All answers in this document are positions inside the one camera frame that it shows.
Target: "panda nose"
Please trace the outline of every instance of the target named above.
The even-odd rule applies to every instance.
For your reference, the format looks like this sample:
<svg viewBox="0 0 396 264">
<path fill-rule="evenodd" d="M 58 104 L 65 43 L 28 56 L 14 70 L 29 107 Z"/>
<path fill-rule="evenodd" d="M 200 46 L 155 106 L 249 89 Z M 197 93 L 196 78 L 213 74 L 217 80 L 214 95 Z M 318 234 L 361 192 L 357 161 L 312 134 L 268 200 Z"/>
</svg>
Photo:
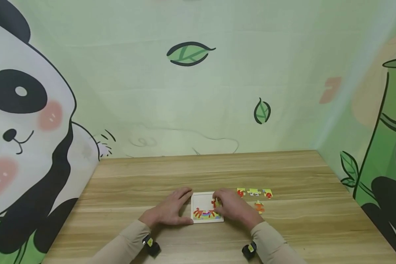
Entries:
<svg viewBox="0 0 396 264">
<path fill-rule="evenodd" d="M 7 142 L 11 142 L 16 136 L 16 130 L 13 128 L 7 130 L 5 133 L 3 133 L 3 139 L 6 140 Z"/>
</svg>

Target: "panda eye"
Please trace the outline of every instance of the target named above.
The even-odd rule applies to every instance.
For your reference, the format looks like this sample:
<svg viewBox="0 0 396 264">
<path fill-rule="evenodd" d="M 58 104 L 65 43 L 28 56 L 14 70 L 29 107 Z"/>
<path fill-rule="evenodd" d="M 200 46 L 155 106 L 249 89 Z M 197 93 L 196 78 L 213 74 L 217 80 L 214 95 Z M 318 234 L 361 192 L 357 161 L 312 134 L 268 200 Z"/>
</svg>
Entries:
<svg viewBox="0 0 396 264">
<path fill-rule="evenodd" d="M 44 86 L 31 75 L 19 70 L 0 71 L 0 110 L 14 114 L 29 114 L 47 104 Z"/>
</svg>

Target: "green wall backdrop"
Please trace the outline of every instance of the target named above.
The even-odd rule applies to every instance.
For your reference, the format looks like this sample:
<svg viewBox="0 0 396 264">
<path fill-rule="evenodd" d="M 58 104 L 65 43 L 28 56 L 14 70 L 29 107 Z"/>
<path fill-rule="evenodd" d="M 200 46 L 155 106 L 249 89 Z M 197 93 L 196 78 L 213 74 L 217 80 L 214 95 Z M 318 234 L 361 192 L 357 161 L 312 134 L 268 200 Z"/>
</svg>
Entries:
<svg viewBox="0 0 396 264">
<path fill-rule="evenodd" d="M 394 2 L 13 1 L 110 157 L 313 148 L 350 64 L 395 34 Z M 216 49 L 171 63 L 188 41 Z M 262 124 L 259 98 L 271 108 Z"/>
</svg>

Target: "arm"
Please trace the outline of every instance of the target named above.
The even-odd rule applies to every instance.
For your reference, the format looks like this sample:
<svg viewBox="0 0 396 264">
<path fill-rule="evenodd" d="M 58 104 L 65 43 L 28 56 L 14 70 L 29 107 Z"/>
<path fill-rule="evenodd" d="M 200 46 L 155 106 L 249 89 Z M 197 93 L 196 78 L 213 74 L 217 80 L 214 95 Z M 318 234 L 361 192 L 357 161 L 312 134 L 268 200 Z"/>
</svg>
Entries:
<svg viewBox="0 0 396 264">
<path fill-rule="evenodd" d="M 256 225 L 251 230 L 257 244 L 257 254 L 264 264 L 305 264 L 284 238 L 267 222 Z"/>
<path fill-rule="evenodd" d="M 257 244 L 257 254 L 264 264 L 305 264 L 283 237 L 246 203 L 236 192 L 220 189 L 213 194 L 222 202 L 215 212 L 241 222 Z"/>
<path fill-rule="evenodd" d="M 159 205 L 151 208 L 131 223 L 109 244 L 105 245 L 88 264 L 128 264 L 141 251 L 142 239 L 159 223 L 166 225 L 190 225 L 193 220 L 179 217 L 181 206 L 191 197 L 192 190 L 183 187 L 175 190 Z"/>
</svg>

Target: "panda cartoon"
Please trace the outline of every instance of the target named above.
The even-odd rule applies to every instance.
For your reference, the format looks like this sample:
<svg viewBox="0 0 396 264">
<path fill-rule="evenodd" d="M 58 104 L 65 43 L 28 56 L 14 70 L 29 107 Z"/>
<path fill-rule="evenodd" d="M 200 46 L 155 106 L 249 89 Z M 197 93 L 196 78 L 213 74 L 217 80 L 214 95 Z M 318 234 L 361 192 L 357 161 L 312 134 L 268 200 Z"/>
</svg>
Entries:
<svg viewBox="0 0 396 264">
<path fill-rule="evenodd" d="M 100 156 L 72 121 L 74 94 L 31 44 L 23 15 L 0 0 L 0 263 L 38 264 Z"/>
</svg>

